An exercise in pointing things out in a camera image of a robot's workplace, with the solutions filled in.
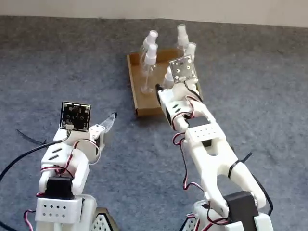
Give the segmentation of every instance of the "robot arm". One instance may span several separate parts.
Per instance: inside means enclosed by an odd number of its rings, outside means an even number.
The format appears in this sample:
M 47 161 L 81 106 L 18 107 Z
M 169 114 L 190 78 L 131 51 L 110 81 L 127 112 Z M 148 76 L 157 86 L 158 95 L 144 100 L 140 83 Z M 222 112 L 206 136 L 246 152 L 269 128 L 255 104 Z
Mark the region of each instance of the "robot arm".
M 156 86 L 157 99 L 170 124 L 178 132 L 185 134 L 183 145 L 189 153 L 201 175 L 205 197 L 211 208 L 223 218 L 230 215 L 230 208 L 217 186 L 217 176 L 228 176 L 242 190 L 250 192 L 256 206 L 263 208 L 266 197 L 247 166 L 240 162 L 226 140 L 226 135 L 209 112 L 205 104 L 197 97 L 196 74 L 183 70 L 192 70 L 190 56 L 170 61 L 175 85 L 172 89 Z M 203 118 L 204 122 L 193 125 Z
M 82 193 L 89 165 L 98 163 L 116 113 L 90 128 L 89 116 L 90 105 L 63 102 L 60 128 L 54 136 L 63 142 L 50 146 L 41 161 L 37 231 L 91 230 L 96 200 Z

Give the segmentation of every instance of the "wall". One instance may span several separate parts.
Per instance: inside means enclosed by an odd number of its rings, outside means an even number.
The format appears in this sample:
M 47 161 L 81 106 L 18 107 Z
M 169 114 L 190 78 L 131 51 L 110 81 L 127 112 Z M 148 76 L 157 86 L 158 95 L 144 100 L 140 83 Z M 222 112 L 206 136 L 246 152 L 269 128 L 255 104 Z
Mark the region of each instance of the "wall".
M 307 9 L 308 0 L 0 0 L 0 15 L 169 18 L 300 27 L 308 27 Z

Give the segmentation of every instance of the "black circuit board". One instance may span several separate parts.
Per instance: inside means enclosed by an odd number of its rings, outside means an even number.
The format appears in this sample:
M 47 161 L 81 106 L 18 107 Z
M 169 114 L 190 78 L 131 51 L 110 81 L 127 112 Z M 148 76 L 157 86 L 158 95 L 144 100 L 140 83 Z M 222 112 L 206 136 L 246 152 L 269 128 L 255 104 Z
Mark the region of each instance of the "black circuit board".
M 196 70 L 190 55 L 171 60 L 169 65 L 175 84 L 197 78 Z
M 60 128 L 74 128 L 73 131 L 89 131 L 91 105 L 84 103 L 62 102 Z

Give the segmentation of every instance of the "white spray nozzle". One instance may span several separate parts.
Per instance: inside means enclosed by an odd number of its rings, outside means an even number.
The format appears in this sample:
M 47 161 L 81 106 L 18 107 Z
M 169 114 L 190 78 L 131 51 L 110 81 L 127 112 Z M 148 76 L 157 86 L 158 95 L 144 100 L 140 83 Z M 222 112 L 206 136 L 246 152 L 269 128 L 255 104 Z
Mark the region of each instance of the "white spray nozzle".
M 149 49 L 149 46 L 151 44 L 155 44 L 156 43 L 156 39 L 158 37 L 158 32 L 156 30 L 151 30 L 149 32 L 149 35 L 144 39 L 143 41 L 143 45 L 144 47 L 146 47 L 147 49 Z
M 154 65 L 157 58 L 157 44 L 150 44 L 149 49 L 145 55 L 144 62 L 148 65 Z
M 170 66 L 167 68 L 167 73 L 165 74 L 165 79 L 168 81 L 173 81 L 173 76 Z
M 184 24 L 178 25 L 178 45 L 187 47 L 189 43 L 186 26 Z
M 197 47 L 197 44 L 195 44 L 194 42 L 190 42 L 188 44 L 188 48 L 185 52 L 185 55 L 191 55 L 192 56 L 192 61 L 194 61 L 194 54 L 195 54 L 195 51 L 196 51 L 196 47 Z

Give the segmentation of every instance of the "cardboard tray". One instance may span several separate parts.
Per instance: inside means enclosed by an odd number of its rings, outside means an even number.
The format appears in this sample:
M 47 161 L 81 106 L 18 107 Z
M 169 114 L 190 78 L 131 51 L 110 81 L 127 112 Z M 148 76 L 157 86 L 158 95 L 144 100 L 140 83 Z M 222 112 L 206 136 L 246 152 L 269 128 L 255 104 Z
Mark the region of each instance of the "cardboard tray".
M 177 57 L 178 52 L 175 49 L 159 50 L 157 52 L 157 83 L 161 84 L 163 82 L 165 74 L 167 72 L 167 67 L 169 66 L 169 61 L 172 59 L 176 59 Z M 141 67 L 139 66 L 139 53 L 135 52 L 127 55 L 127 62 L 136 116 L 141 117 L 162 114 L 163 112 L 158 103 L 156 92 L 144 95 L 140 90 L 142 84 L 144 83 L 144 77 L 141 74 Z

